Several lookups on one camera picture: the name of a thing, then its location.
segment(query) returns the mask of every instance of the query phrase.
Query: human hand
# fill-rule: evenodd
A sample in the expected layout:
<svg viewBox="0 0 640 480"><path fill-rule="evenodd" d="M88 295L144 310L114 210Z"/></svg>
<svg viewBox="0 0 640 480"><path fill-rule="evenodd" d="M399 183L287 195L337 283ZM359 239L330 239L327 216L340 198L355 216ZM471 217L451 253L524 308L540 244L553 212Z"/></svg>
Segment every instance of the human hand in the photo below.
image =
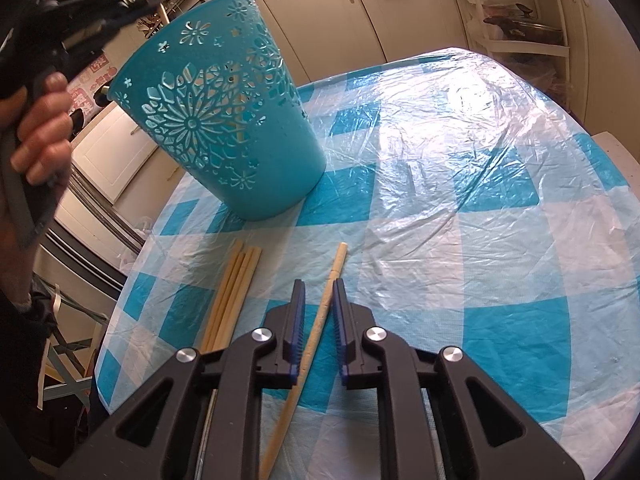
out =
<svg viewBox="0 0 640 480"><path fill-rule="evenodd" d="M46 78L43 95L34 102L20 121L17 135L22 142L11 158L18 173L38 186L56 176L54 192L60 200L71 172L72 121L68 115L71 96L66 78L55 73ZM0 100L0 132L5 132L20 116L27 92L22 88L8 99ZM38 243L25 250L18 248L15 226L0 196L0 290L14 303L28 299Z"/></svg>

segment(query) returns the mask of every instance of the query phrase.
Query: checkered tablecloth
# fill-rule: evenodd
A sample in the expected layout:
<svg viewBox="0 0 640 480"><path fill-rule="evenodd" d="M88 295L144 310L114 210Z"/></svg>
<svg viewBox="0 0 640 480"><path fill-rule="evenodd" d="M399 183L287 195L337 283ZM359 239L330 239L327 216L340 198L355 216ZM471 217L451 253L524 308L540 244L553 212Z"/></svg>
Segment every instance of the checkered tablecloth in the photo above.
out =
<svg viewBox="0 0 640 480"><path fill-rule="evenodd" d="M305 280L306 329L338 243L352 301L431 351L462 347L588 479L638 414L640 203L559 106L496 62L443 50L300 88L326 173L245 222L185 176L111 319L97 383L115 410L199 341L234 238L262 247L236 335ZM264 395L262 438L285 392ZM333 320L273 479L377 479L375 392L337 378Z"/></svg>

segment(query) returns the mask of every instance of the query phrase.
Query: silver screw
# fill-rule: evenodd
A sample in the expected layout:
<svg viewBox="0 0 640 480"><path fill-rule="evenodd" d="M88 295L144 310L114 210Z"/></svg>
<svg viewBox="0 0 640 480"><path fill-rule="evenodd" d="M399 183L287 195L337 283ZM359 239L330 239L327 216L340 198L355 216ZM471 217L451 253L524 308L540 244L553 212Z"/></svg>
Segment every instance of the silver screw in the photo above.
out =
<svg viewBox="0 0 640 480"><path fill-rule="evenodd" d="M372 326L366 332L367 338L372 341L382 341L386 338L386 330L384 328L380 328L379 326Z"/></svg>
<svg viewBox="0 0 640 480"><path fill-rule="evenodd" d="M253 332L251 332L251 337L254 338L254 341L258 343L264 343L268 341L273 336L273 332L268 328L256 328Z"/></svg>
<svg viewBox="0 0 640 480"><path fill-rule="evenodd" d="M442 351L442 356L447 361L450 361L452 363L457 363L458 361L460 361L460 359L462 359L463 355L464 354L462 353L462 350L460 348L458 348L457 346L447 346Z"/></svg>
<svg viewBox="0 0 640 480"><path fill-rule="evenodd" d="M181 363L190 363L196 358L196 355L193 348L182 348L175 353L175 358Z"/></svg>

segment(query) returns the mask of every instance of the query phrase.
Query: teal plastic basket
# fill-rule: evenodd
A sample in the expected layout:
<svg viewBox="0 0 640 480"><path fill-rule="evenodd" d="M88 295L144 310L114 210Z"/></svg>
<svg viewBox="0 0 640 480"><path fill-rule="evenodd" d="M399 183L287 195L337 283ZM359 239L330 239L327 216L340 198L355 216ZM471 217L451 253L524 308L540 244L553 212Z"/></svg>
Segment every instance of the teal plastic basket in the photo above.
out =
<svg viewBox="0 0 640 480"><path fill-rule="evenodd" d="M109 97L239 217L302 199L325 159L255 0L211 0L129 59Z"/></svg>

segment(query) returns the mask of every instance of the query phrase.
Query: shelf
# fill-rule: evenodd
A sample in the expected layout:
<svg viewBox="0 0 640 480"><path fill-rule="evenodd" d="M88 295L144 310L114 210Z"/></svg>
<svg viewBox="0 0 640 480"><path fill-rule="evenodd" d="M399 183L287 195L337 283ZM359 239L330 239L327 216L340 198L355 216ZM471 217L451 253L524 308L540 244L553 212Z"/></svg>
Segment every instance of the shelf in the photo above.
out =
<svg viewBox="0 0 640 480"><path fill-rule="evenodd" d="M569 47L562 45L548 45L545 43L533 43L532 41L486 40L485 38L478 37L473 37L472 39L476 43L484 46L489 52L513 52L569 57Z"/></svg>

